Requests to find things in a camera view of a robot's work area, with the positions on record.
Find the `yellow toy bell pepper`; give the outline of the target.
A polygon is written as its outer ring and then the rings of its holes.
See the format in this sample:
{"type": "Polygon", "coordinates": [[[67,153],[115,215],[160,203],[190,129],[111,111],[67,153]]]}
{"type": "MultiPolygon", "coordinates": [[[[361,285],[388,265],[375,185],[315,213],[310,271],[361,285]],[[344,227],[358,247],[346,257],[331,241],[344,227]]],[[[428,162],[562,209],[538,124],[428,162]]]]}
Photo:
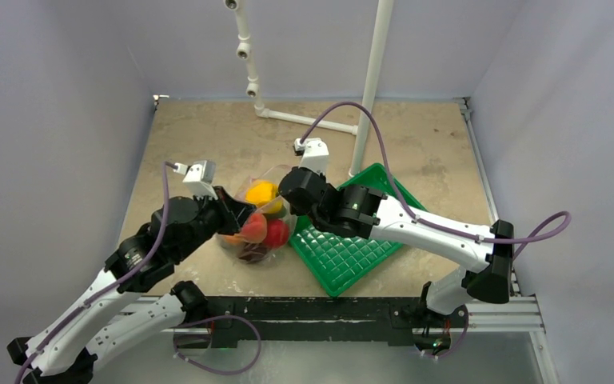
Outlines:
{"type": "Polygon", "coordinates": [[[255,180],[247,188],[244,199],[259,208],[263,214],[277,214],[283,208],[278,185],[267,180],[255,180]]]}

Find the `clear zip top bag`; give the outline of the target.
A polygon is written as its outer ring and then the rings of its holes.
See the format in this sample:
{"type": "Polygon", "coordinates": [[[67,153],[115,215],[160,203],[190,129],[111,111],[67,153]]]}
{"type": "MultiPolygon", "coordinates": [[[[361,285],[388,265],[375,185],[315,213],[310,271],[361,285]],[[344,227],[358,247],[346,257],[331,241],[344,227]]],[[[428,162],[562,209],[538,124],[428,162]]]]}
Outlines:
{"type": "Polygon", "coordinates": [[[278,165],[261,174],[248,176],[237,188],[234,197],[256,208],[234,235],[217,235],[216,240],[227,255],[239,262],[255,264],[274,257],[284,248],[297,226],[297,216],[280,196],[281,180],[292,169],[278,165]]]}

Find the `dark red toy apple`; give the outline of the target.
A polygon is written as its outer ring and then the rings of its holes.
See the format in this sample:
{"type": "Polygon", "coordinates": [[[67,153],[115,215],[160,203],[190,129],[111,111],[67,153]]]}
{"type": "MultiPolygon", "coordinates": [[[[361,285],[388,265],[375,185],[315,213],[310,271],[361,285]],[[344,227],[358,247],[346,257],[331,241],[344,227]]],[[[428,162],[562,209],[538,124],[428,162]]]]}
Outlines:
{"type": "Polygon", "coordinates": [[[267,258],[270,248],[261,243],[246,243],[237,254],[237,258],[245,263],[254,264],[267,258]]]}

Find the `toy peach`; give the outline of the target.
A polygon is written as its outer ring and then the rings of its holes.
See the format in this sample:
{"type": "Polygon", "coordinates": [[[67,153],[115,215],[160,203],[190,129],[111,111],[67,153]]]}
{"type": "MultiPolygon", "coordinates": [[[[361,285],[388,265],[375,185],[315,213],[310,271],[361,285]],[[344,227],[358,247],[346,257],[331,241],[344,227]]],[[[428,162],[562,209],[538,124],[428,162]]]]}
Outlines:
{"type": "Polygon", "coordinates": [[[252,214],[239,235],[248,243],[261,243],[267,232],[267,218],[262,213],[252,214]]]}

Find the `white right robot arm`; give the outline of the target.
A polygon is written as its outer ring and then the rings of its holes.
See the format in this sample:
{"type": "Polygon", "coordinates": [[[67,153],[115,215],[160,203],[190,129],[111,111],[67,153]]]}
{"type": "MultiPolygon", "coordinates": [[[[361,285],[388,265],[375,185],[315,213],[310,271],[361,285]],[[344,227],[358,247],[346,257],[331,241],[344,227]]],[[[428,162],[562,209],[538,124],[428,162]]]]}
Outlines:
{"type": "Polygon", "coordinates": [[[513,226],[458,222],[412,208],[369,186],[337,189],[325,177],[294,167],[278,192],[292,212],[307,217],[321,232],[341,238],[397,242],[441,256],[458,267],[425,285],[417,303],[418,318],[435,326],[471,300],[505,304],[510,299],[513,226]]]}

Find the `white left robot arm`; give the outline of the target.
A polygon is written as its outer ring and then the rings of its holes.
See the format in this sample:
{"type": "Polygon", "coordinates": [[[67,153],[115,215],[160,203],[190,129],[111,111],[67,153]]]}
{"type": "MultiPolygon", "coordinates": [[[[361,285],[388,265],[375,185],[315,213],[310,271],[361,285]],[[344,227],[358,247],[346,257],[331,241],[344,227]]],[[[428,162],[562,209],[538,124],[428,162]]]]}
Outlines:
{"type": "Polygon", "coordinates": [[[237,234],[254,205],[213,186],[203,195],[164,197],[149,222],[126,238],[83,294],[33,337],[7,346],[19,367],[16,383],[88,383],[111,359],[162,330],[199,326],[213,315],[209,300],[191,281],[177,283],[156,302],[112,322],[216,234],[237,234]]]}

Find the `red toy tomato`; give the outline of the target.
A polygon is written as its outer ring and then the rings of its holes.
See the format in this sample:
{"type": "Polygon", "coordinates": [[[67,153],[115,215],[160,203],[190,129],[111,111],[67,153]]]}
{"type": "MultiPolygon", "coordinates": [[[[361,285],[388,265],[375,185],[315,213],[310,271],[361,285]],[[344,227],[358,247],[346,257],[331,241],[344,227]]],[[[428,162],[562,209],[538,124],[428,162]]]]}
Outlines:
{"type": "Polygon", "coordinates": [[[290,237],[290,226],[281,219],[271,219],[267,222],[267,232],[262,244],[270,249],[281,248],[290,237]]]}

